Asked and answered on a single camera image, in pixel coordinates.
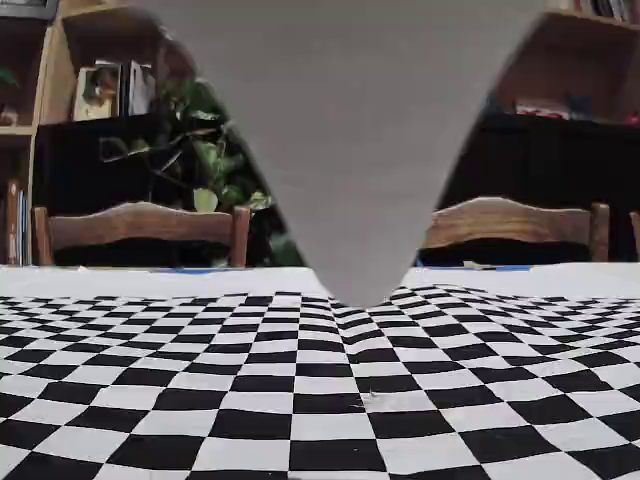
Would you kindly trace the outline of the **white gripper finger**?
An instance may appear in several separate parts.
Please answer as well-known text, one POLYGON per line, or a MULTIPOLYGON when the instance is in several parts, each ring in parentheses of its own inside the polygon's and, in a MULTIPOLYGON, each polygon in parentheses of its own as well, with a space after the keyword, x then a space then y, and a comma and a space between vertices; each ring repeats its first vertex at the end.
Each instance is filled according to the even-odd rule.
POLYGON ((372 306, 402 281, 542 1, 139 1, 213 85, 305 262, 372 306))

